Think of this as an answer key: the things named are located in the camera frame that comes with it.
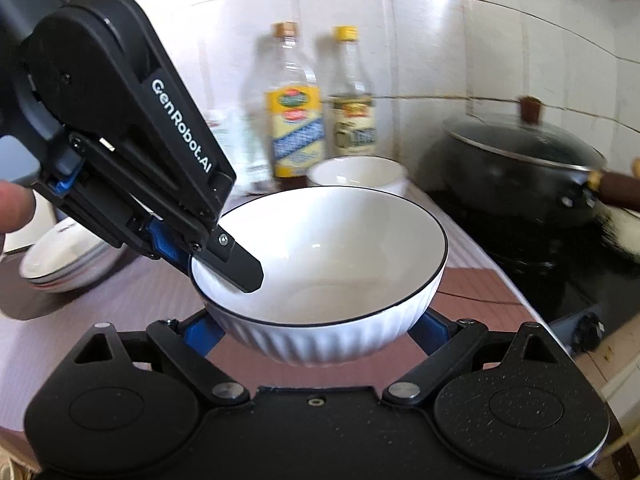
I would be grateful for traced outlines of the person's left hand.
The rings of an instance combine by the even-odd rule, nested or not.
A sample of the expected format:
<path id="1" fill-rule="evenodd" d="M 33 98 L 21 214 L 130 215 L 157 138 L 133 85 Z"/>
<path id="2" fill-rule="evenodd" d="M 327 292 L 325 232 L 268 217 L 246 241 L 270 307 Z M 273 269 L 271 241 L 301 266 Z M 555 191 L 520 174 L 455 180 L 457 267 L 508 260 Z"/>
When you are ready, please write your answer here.
<path id="1" fill-rule="evenodd" d="M 36 205 L 35 194 L 30 188 L 0 181 L 1 252 L 4 252 L 6 236 L 23 229 L 32 221 Z"/>

